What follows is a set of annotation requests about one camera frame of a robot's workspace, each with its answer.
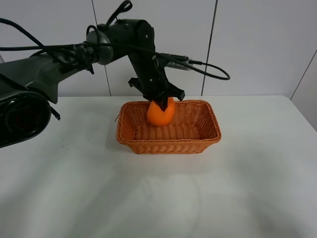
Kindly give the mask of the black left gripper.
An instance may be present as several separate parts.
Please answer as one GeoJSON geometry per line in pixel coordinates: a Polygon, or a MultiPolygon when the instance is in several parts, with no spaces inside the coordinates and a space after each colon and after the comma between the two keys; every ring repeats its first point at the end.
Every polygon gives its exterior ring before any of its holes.
{"type": "Polygon", "coordinates": [[[167,79],[165,67],[171,60],[146,53],[131,53],[128,58],[137,75],[128,83],[139,90],[145,99],[154,100],[162,111],[167,109],[169,97],[180,101],[184,99],[184,90],[177,88],[167,79]]]}

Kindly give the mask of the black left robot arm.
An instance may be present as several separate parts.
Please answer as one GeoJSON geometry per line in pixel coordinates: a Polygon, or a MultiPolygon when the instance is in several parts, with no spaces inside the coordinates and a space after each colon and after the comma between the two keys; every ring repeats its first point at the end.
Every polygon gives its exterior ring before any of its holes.
{"type": "Polygon", "coordinates": [[[51,116],[60,118],[52,104],[57,102],[58,85],[93,64],[107,65],[129,57],[136,77],[129,85],[161,109],[167,99],[182,100],[183,90],[171,84],[166,67],[181,68],[186,56],[156,54],[155,32],[145,20],[124,19],[89,26],[86,41],[72,46],[42,46],[32,56],[0,65],[0,145],[6,147],[37,136],[51,116]]]}

